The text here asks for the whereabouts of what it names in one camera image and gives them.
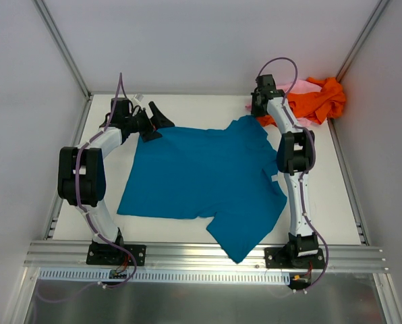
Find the teal blue t shirt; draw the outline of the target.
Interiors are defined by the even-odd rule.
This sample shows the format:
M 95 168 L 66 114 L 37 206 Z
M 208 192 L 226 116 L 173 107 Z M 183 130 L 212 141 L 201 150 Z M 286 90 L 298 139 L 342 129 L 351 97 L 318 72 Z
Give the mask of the teal blue t shirt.
M 242 262 L 287 204 L 266 131 L 246 115 L 224 130 L 172 127 L 160 135 L 138 143 L 117 212 L 210 218 L 207 232 L 232 261 Z

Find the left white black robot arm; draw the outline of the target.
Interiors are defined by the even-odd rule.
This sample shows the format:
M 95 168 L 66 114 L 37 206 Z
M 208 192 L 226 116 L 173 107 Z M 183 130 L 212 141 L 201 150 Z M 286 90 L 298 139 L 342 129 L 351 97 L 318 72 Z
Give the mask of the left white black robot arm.
M 130 135 L 139 134 L 144 142 L 161 137 L 159 129 L 174 124 L 154 102 L 149 112 L 138 97 L 111 99 L 111 110 L 97 133 L 78 146 L 65 146 L 59 152 L 57 191 L 60 198 L 83 216 L 92 234 L 88 265 L 136 266 L 143 262 L 140 246 L 125 244 L 119 227 L 111 219 L 105 203 L 105 158 Z

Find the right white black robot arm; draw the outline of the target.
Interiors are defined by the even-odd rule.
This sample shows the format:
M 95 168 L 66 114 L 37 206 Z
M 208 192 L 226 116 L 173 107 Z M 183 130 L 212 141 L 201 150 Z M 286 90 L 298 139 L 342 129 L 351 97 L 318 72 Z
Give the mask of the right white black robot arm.
M 308 197 L 308 174 L 316 159 L 314 133 L 298 122 L 285 92 L 276 87 L 271 74 L 256 78 L 256 88 L 251 96 L 251 114 L 271 116 L 281 133 L 277 169 L 283 174 L 288 189 L 290 228 L 288 243 L 272 259 L 294 269 L 322 269 L 324 255 L 312 225 Z

